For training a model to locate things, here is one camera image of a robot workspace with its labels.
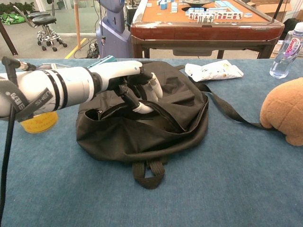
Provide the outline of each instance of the backpack handle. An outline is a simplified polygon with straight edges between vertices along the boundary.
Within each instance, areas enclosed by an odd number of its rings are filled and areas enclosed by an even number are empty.
[[[135,180],[146,189],[155,189],[161,183],[165,169],[159,160],[149,162],[151,171],[154,176],[145,178],[145,162],[133,163],[133,175]]]

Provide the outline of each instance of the black stool seat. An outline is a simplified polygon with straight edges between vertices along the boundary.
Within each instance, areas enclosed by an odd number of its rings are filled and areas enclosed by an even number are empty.
[[[33,19],[35,25],[48,25],[56,21],[57,19],[53,16],[39,16]]]
[[[28,18],[30,19],[34,19],[35,17],[39,17],[39,16],[48,16],[50,15],[49,12],[35,12],[35,13],[30,13],[28,14]]]

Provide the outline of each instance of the crumpled package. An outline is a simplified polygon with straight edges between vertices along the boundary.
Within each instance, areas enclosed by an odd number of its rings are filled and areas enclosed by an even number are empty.
[[[211,79],[232,79],[244,76],[244,73],[227,60],[216,61],[204,66],[186,64],[185,73],[195,82]]]

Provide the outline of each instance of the blue tablecloth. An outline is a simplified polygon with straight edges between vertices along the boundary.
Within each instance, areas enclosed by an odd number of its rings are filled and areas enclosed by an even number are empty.
[[[96,60],[28,61],[89,66]],[[204,65],[217,60],[164,61]],[[230,62],[243,78],[207,84],[252,122],[259,121],[268,92],[302,76],[303,60],[294,62],[285,79],[269,75],[269,59]],[[78,106],[58,111],[58,123],[40,134],[28,134],[16,123],[4,227],[303,225],[303,148],[287,144],[279,132],[232,121],[210,101],[205,139],[171,156],[162,184],[146,190],[135,182],[130,166],[96,161],[79,147],[77,114]],[[2,154],[6,128],[7,122],[0,122]]]

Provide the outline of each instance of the plastic water bottle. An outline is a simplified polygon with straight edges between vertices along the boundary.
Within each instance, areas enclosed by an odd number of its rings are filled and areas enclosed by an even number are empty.
[[[293,31],[289,31],[275,59],[269,74],[281,79],[288,75],[292,63],[299,54],[303,44],[303,22],[297,23]]]

